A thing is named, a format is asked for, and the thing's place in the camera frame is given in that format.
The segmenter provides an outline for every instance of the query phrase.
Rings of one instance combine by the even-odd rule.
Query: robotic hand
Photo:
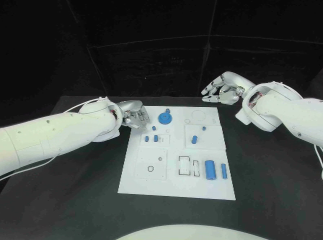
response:
[[[81,105],[78,113],[70,112]],[[61,114],[0,128],[0,176],[52,158],[49,163],[57,156],[91,142],[116,138],[122,125],[146,129],[148,122],[150,118],[142,101],[116,104],[106,97],[84,102]]]
[[[256,85],[237,73],[227,71],[201,94],[205,102],[233,105],[243,97],[243,108],[235,115],[248,125],[271,132],[282,123],[292,134],[323,147],[323,100],[303,99],[297,91],[279,82]]]

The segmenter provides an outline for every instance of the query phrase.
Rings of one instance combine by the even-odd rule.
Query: black table surface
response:
[[[52,114],[94,97],[61,97]],[[323,240],[322,167],[313,145],[280,126],[244,125],[230,106],[189,97],[111,97],[146,106],[217,107],[235,201],[119,194],[132,129],[15,175],[0,194],[0,239],[114,240],[173,224],[240,230],[271,240]]]

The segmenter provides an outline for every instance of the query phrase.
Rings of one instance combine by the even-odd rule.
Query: white paper sheet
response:
[[[218,109],[181,106],[146,106],[146,109],[150,123],[145,132],[132,129],[119,193],[235,200]],[[172,122],[163,125],[159,115],[166,109]],[[215,180],[207,179],[207,160],[215,163]],[[222,164],[228,179],[222,176]]]

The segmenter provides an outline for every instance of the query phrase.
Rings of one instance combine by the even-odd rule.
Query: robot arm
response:
[[[80,112],[65,111],[0,128],[0,176],[54,158],[91,142],[120,136],[123,125],[145,129],[150,121],[142,101],[119,104],[107,98],[86,102]]]
[[[221,86],[224,90],[214,96]],[[235,117],[244,124],[253,123],[271,132],[283,123],[297,138],[323,147],[323,100],[303,99],[296,90],[279,82],[254,85],[233,72],[225,72],[201,93],[209,93],[202,98],[205,102],[230,105],[243,97],[243,109]]]

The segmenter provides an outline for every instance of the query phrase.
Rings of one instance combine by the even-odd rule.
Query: white round object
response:
[[[136,231],[119,240],[267,240],[246,232],[217,226],[166,225]]]
[[[205,118],[207,118],[205,112],[201,111],[201,110],[194,111],[194,112],[192,112],[192,118],[194,118],[197,121],[205,120]]]

